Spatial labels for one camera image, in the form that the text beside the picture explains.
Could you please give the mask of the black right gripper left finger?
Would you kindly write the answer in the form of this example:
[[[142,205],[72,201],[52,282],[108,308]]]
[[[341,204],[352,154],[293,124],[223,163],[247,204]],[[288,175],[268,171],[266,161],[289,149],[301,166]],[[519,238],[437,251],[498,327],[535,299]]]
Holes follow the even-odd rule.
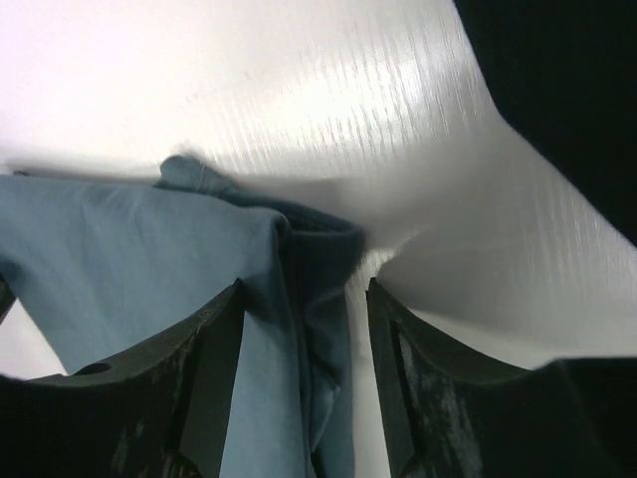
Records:
[[[1,379],[5,477],[216,477],[243,335],[241,283],[71,375]]]

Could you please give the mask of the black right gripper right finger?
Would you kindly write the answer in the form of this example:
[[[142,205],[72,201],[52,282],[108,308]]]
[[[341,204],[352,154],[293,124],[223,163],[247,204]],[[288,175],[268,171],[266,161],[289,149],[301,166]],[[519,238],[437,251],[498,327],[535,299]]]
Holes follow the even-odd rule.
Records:
[[[394,477],[632,477],[634,358],[526,370],[417,318],[381,285],[369,334]]]

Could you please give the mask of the grey-blue t shirt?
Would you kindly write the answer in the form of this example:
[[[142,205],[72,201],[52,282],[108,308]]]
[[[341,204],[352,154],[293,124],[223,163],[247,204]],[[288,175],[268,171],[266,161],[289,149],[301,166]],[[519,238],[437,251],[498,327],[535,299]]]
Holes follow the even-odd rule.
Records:
[[[235,281],[245,325],[220,473],[350,477],[344,288],[361,230],[187,156],[152,185],[5,175],[1,274],[67,370],[123,351]]]

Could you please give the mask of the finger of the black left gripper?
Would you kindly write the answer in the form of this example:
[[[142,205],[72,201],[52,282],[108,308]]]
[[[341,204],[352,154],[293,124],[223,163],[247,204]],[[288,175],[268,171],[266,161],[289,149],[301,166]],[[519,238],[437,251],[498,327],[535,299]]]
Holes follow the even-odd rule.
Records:
[[[16,297],[11,291],[9,284],[0,276],[0,324],[2,324],[15,304]]]

